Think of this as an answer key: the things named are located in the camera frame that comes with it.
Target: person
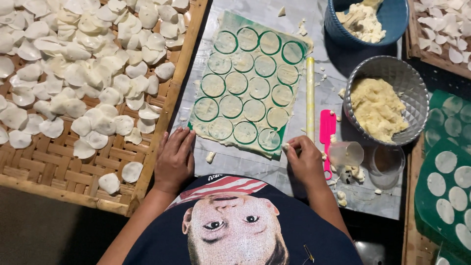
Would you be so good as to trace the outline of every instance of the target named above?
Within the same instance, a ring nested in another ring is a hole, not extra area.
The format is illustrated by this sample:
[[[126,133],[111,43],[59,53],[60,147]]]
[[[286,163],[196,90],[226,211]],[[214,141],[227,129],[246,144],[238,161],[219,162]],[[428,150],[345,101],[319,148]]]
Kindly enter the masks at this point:
[[[202,176],[180,192],[193,177],[194,139],[188,128],[164,134],[154,186],[99,265],[362,264],[308,137],[289,140],[285,152],[310,209],[263,181],[232,174]]]

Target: silver bowl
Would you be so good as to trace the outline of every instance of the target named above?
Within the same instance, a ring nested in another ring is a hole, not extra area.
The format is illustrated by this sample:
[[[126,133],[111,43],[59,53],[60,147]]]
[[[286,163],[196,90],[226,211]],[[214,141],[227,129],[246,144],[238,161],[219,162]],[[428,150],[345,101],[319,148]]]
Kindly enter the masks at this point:
[[[379,77],[392,85],[394,92],[406,106],[402,116],[409,127],[393,135],[394,143],[383,142],[371,136],[358,123],[353,113],[350,90],[357,78]],[[374,56],[361,62],[350,74],[343,98],[343,108],[348,120],[367,139],[382,145],[402,146],[412,142],[422,132],[429,115],[429,93],[419,73],[401,59],[391,56]]]

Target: navy t-shirt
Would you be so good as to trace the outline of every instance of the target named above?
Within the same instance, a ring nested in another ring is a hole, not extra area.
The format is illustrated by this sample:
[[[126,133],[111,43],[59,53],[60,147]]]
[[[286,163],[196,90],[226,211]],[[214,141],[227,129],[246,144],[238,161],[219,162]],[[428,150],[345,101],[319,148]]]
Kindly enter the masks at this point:
[[[361,265],[350,239],[260,180],[200,177],[138,238],[124,264]]]

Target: green circle outline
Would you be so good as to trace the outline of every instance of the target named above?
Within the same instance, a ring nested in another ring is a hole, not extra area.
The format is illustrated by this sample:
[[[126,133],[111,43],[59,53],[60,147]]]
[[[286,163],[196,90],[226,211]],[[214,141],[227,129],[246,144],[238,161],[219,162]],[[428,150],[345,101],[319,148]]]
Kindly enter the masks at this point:
[[[207,77],[207,76],[209,76],[209,75],[215,75],[215,76],[219,77],[220,79],[222,79],[222,82],[224,83],[224,90],[223,90],[222,93],[219,94],[218,96],[214,96],[214,97],[213,97],[213,96],[210,96],[210,95],[206,94],[206,92],[204,92],[204,89],[203,89],[203,80],[204,80],[205,77]],[[226,92],[226,80],[224,80],[224,78],[222,78],[222,77],[221,77],[220,75],[218,75],[218,74],[207,74],[207,75],[205,75],[205,76],[203,76],[203,77],[201,78],[200,89],[201,89],[201,91],[203,92],[203,94],[205,94],[207,97],[209,97],[209,98],[218,98],[218,97],[222,96],[222,95]]]
[[[240,72],[238,72],[238,71],[237,71],[237,72],[230,72],[229,74],[226,75],[226,78],[227,78],[230,74],[232,74],[232,73],[237,73],[237,74],[241,74],[241,75],[242,75],[242,73],[240,73]],[[239,94],[234,94],[234,93],[232,93],[229,89],[227,89],[227,91],[229,91],[229,93],[231,93],[231,94],[234,95],[234,96],[242,95],[242,94],[244,94],[244,93],[247,91],[247,89],[249,89],[249,80],[247,79],[247,77],[246,77],[245,75],[242,75],[242,76],[243,76],[243,77],[245,78],[245,80],[247,81],[247,85],[245,86],[245,90],[244,90],[244,91],[242,91],[242,92],[239,93]]]
[[[288,43],[296,43],[296,44],[299,46],[299,48],[301,49],[301,53],[302,53],[301,59],[300,59],[298,62],[296,62],[296,63],[292,63],[292,62],[288,61],[288,59],[286,59],[286,57],[284,56],[284,53],[283,53],[284,47],[285,47]],[[292,65],[292,66],[293,66],[293,65],[296,65],[296,64],[300,63],[300,62],[303,60],[303,58],[304,58],[304,49],[303,49],[302,45],[301,45],[299,42],[297,42],[297,41],[287,41],[285,44],[283,44],[283,47],[282,47],[282,49],[281,49],[281,58],[283,59],[283,61],[284,61],[285,63],[287,63],[287,64],[289,64],[289,65]]]
[[[242,113],[244,112],[245,104],[247,104],[247,102],[249,102],[250,100],[260,101],[260,102],[262,103],[262,105],[263,105],[263,108],[265,109],[265,111],[263,112],[263,117],[262,117],[260,120],[258,120],[258,121],[251,121],[251,120],[247,119],[247,117],[245,117],[245,115],[244,115],[244,118],[245,118],[246,120],[248,120],[249,122],[257,123],[257,122],[263,120],[263,119],[265,118],[265,116],[267,115],[267,106],[265,106],[265,104],[263,104],[263,102],[262,102],[261,100],[259,100],[259,99],[249,99],[249,100],[247,100],[247,101],[242,105]]]
[[[273,109],[273,108],[276,108],[276,107],[269,108],[268,111],[267,111],[267,124],[268,124],[271,128],[273,128],[273,130],[276,130],[276,129],[281,130],[281,128],[282,128],[283,126],[285,126],[285,125],[288,124],[290,115],[289,115],[289,113],[286,111],[286,109],[282,108],[282,109],[286,112],[286,114],[288,115],[288,120],[287,120],[286,123],[283,124],[283,126],[281,126],[280,128],[278,128],[278,127],[273,127],[273,126],[270,124],[270,122],[268,121],[268,113],[269,113],[270,110]]]
[[[243,142],[237,140],[236,135],[234,134],[234,131],[236,130],[237,125],[239,125],[239,124],[241,124],[241,123],[250,123],[250,124],[252,124],[253,127],[255,128],[255,131],[257,132],[257,135],[255,136],[255,139],[253,139],[251,142],[243,143]],[[233,131],[232,131],[232,134],[233,134],[234,139],[235,139],[236,142],[238,142],[238,143],[240,143],[240,144],[243,144],[243,145],[249,145],[249,144],[253,144],[253,143],[258,139],[258,137],[259,137],[259,130],[257,129],[257,126],[255,126],[255,124],[254,124],[253,122],[241,121],[241,122],[237,123],[237,124],[234,126],[234,129],[233,129]]]
[[[276,50],[274,53],[266,53],[266,52],[264,52],[262,46],[260,45],[260,40],[261,40],[262,36],[263,36],[264,34],[266,34],[266,33],[269,33],[269,32],[273,33],[273,34],[278,38],[278,43],[279,43],[279,45],[278,45],[278,50]],[[265,55],[271,56],[271,55],[277,54],[277,53],[279,53],[280,50],[281,50],[281,38],[280,38],[280,36],[278,36],[278,34],[276,34],[275,32],[273,32],[273,31],[271,31],[271,30],[264,31],[264,32],[262,32],[262,34],[260,34],[260,37],[259,37],[259,40],[258,40],[258,46],[260,46],[260,51],[261,51],[263,54],[265,54]]]
[[[231,123],[232,132],[231,132],[231,134],[230,134],[228,137],[226,137],[226,138],[224,138],[224,139],[217,139],[217,138],[215,138],[215,137],[211,134],[211,132],[210,132],[209,126],[210,126],[210,125],[212,124],[212,122],[214,122],[217,118],[226,119],[226,120],[228,120],[228,121]],[[232,135],[233,133],[234,133],[234,124],[232,124],[232,122],[231,122],[228,118],[221,117],[221,116],[217,116],[217,117],[215,117],[215,118],[211,121],[211,123],[208,124],[208,134],[209,134],[212,138],[214,138],[214,139],[216,139],[216,140],[218,140],[218,141],[224,141],[225,139],[231,137],[231,135]]]
[[[242,73],[242,74],[245,74],[245,73],[250,72],[250,71],[255,67],[255,59],[253,58],[252,54],[250,54],[250,53],[244,53],[244,54],[250,55],[250,57],[252,58],[252,62],[253,62],[252,67],[250,67],[250,69],[247,70],[247,71],[245,71],[245,72],[244,72],[244,71],[239,71],[239,70],[237,70],[237,69],[233,66],[234,64],[232,63],[232,58],[231,58],[231,65],[232,65],[232,67],[233,67],[236,71],[238,71],[239,73]]]
[[[196,114],[196,112],[194,112],[194,113],[195,113],[195,117],[196,117],[198,120],[200,120],[200,121],[202,121],[202,122],[205,122],[205,123],[212,122],[212,121],[214,121],[214,120],[218,117],[218,115],[219,115],[219,105],[218,105],[218,103],[216,102],[216,100],[214,100],[214,99],[211,98],[211,97],[201,97],[201,98],[199,98],[199,99],[197,99],[197,100],[195,101],[195,105],[194,105],[194,106],[196,106],[196,104],[197,104],[200,100],[202,100],[202,99],[211,99],[212,101],[214,101],[214,103],[216,103],[216,106],[218,106],[218,112],[217,112],[217,114],[216,114],[216,116],[215,116],[214,118],[212,118],[211,120],[207,120],[207,121],[201,119],[200,117],[198,117],[198,115]]]
[[[275,102],[275,99],[273,99],[273,90],[274,90],[277,86],[280,86],[280,85],[287,86],[287,87],[290,89],[293,98],[294,98],[294,93],[293,93],[293,88],[292,88],[290,85],[286,85],[286,84],[277,84],[277,85],[275,85],[275,86],[273,87],[273,89],[271,90],[271,101],[272,101],[273,104],[275,104],[277,107],[284,108],[284,107],[288,106],[288,105],[291,103],[291,101],[290,101],[288,104],[286,104],[286,105],[280,105],[280,104],[278,104],[278,103]]]
[[[229,61],[231,62],[231,67],[229,68],[229,70],[228,70],[227,72],[220,74],[220,73],[216,73],[214,70],[211,69],[211,67],[209,66],[209,60],[211,60],[211,56],[212,56],[213,54],[222,54],[222,55],[225,55],[225,56],[227,56],[227,57],[229,58]],[[211,70],[211,72],[215,73],[216,75],[225,75],[225,74],[229,73],[229,72],[231,71],[232,67],[233,67],[233,66],[232,66],[232,59],[231,59],[231,57],[230,57],[229,55],[223,54],[223,53],[216,53],[216,52],[213,52],[212,54],[209,55],[209,59],[208,59],[208,62],[206,63],[206,65],[207,65],[208,68]]]
[[[272,59],[273,62],[275,63],[275,70],[274,70],[273,73],[271,73],[270,75],[263,76],[263,75],[259,74],[259,72],[257,72],[257,68],[255,67],[255,62],[256,62],[257,59],[258,59],[259,57],[261,57],[261,56],[267,56],[268,58]],[[278,65],[276,64],[275,59],[273,59],[271,56],[268,56],[268,55],[258,55],[258,56],[253,60],[253,69],[255,70],[255,73],[256,73],[258,76],[260,76],[260,77],[263,77],[263,78],[270,78],[270,77],[272,77],[276,72],[278,72],[277,68],[278,68]]]
[[[261,76],[256,76],[256,77],[252,77],[252,78],[249,80],[249,83],[250,83],[250,81],[251,81],[252,79],[257,78],[257,77],[258,77],[258,78],[261,78],[261,79],[263,79],[263,80],[265,80],[265,81],[267,82],[267,84],[268,84],[268,94],[267,94],[265,97],[261,98],[261,99],[258,99],[258,98],[256,98],[256,97],[252,96],[252,95],[250,94],[250,91],[249,91],[249,95],[250,95],[251,98],[257,99],[257,100],[266,99],[266,98],[270,95],[270,91],[271,91],[270,82],[268,82],[267,79],[265,79],[265,78],[263,78],[263,77],[261,77]]]
[[[278,67],[278,69],[276,70],[276,78],[278,79],[278,82],[280,82],[280,83],[283,84],[283,85],[287,85],[287,86],[291,86],[291,85],[296,84],[296,83],[299,81],[299,70],[298,70],[298,68],[297,68],[296,66],[294,66],[294,65],[291,65],[291,66],[293,66],[294,69],[296,69],[296,71],[298,72],[298,77],[296,78],[296,81],[294,81],[294,83],[286,84],[286,83],[283,83],[283,82],[281,81],[281,79],[278,77],[278,70],[280,70],[280,68],[281,68],[282,66],[285,66],[285,65],[280,65],[280,67]]]
[[[235,48],[234,48],[234,50],[231,51],[231,52],[222,52],[216,47],[216,43],[214,43],[213,47],[215,48],[215,50],[217,50],[218,52],[220,52],[222,54],[234,53],[237,50],[237,48],[239,47],[239,41],[237,40],[237,36],[235,36],[234,33],[230,32],[230,31],[227,31],[227,30],[222,30],[222,31],[218,32],[218,35],[219,35],[219,33],[224,33],[224,32],[229,33],[234,37],[234,39],[235,39]]]
[[[241,108],[239,114],[237,114],[235,117],[228,117],[228,116],[224,115],[224,114],[222,113],[222,111],[221,111],[221,114],[222,114],[226,119],[229,119],[229,120],[237,119],[237,118],[242,114],[242,112],[244,111],[244,103],[242,102],[242,99],[241,99],[240,97],[234,96],[234,95],[226,95],[226,96],[222,97],[221,100],[219,100],[218,108],[219,108],[219,105],[221,104],[221,101],[222,101],[225,97],[228,97],[228,96],[233,96],[233,97],[238,98],[238,99],[240,100],[240,102],[242,103],[242,108]]]
[[[257,45],[255,45],[255,48],[253,48],[253,49],[251,49],[251,50],[245,50],[245,49],[242,49],[242,47],[240,48],[240,49],[243,50],[243,51],[251,52],[251,51],[254,51],[254,50],[260,45],[260,42],[259,42],[259,40],[258,40],[258,39],[259,39],[259,34],[258,34],[258,32],[256,32],[256,31],[255,31],[253,28],[251,28],[251,27],[242,27],[242,28],[240,28],[240,29],[237,31],[237,36],[239,35],[239,32],[240,32],[241,30],[245,29],[245,28],[252,30],[253,32],[255,32],[255,35],[257,35]]]
[[[276,148],[274,148],[274,149],[267,149],[267,148],[264,148],[264,147],[260,144],[260,140],[259,140],[259,139],[260,139],[260,134],[261,134],[264,130],[272,130],[272,131],[274,131],[274,132],[278,135],[278,137],[280,138],[280,143],[278,144],[278,146],[277,146]],[[271,128],[265,128],[265,129],[263,129],[263,130],[259,133],[259,135],[258,135],[258,137],[257,137],[257,143],[259,144],[260,148],[262,148],[263,150],[265,150],[265,151],[267,151],[267,152],[275,151],[276,149],[280,148],[280,146],[281,146],[281,136],[280,136],[279,132],[277,132],[277,131],[275,131],[275,130],[273,130],[273,129],[271,129]]]

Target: yellow rolling pin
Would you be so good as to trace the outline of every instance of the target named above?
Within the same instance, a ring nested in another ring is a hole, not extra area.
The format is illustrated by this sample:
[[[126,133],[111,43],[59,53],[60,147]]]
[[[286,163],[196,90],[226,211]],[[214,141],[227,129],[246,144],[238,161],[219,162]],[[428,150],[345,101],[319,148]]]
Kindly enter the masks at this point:
[[[314,58],[306,60],[306,135],[314,142]]]

